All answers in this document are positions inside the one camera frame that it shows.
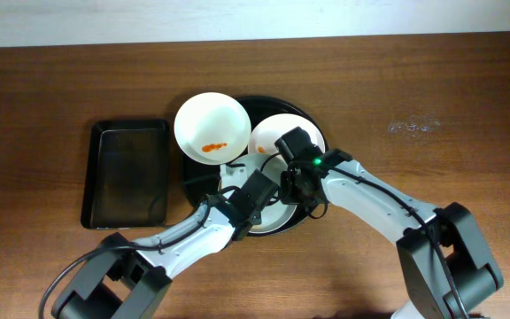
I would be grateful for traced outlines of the light grey plate bottom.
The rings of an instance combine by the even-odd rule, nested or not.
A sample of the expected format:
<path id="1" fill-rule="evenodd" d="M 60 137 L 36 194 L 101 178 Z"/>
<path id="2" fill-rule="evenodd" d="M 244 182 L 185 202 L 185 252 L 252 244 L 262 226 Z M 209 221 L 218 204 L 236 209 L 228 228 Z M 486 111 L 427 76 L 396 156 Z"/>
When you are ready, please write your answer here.
<path id="1" fill-rule="evenodd" d="M 262 173 L 273 182 L 279 184 L 281 182 L 281 172 L 287 168 L 287 164 L 280 156 L 272 158 L 264 153 L 248 153 L 235 159 L 231 164 L 244 164 L 249 178 L 255 170 L 261 169 L 267 159 L 270 160 L 266 163 Z M 265 207 L 261 212 L 260 224 L 253 225 L 249 234 L 253 236 L 271 234 L 287 223 L 294 215 L 296 208 L 296 205 L 284 205 L 281 202 Z"/>

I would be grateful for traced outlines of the pinkish white plate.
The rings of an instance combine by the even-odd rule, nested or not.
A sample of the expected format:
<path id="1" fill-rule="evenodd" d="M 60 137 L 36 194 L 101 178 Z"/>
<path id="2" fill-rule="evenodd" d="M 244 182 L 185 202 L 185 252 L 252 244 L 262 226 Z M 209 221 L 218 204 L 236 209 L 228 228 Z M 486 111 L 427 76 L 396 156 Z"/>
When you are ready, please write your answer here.
<path id="1" fill-rule="evenodd" d="M 282 113 L 265 118 L 255 127 L 251 132 L 248 153 L 276 153 L 274 142 L 295 127 L 302 128 L 313 144 L 318 145 L 322 152 L 326 151 L 324 137 L 312 122 L 296 114 Z"/>

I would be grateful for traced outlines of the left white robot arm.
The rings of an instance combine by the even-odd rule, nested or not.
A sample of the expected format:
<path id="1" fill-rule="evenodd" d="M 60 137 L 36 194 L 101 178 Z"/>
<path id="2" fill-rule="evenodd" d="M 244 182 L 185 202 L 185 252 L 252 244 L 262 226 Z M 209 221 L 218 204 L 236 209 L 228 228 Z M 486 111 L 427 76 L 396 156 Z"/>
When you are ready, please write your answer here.
<path id="1" fill-rule="evenodd" d="M 256 170 L 240 187 L 207 195 L 191 215 L 157 235 L 126 240 L 106 237 L 70 263 L 50 284 L 38 307 L 73 271 L 51 308 L 55 318 L 151 318 L 173 279 L 202 258 L 242 240 L 278 186 Z"/>

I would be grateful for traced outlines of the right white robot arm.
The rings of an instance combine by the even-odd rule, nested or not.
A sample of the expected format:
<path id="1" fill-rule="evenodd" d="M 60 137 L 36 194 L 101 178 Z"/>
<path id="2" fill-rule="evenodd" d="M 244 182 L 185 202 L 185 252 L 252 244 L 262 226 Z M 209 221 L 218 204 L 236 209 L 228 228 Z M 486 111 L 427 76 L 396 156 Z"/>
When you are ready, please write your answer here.
<path id="1" fill-rule="evenodd" d="M 396 246 L 409 300 L 393 317 L 466 318 L 503 287 L 498 263 L 463 205 L 439 207 L 408 196 L 350 154 L 323 152 L 300 127 L 274 145 L 287 163 L 282 203 L 341 207 Z"/>

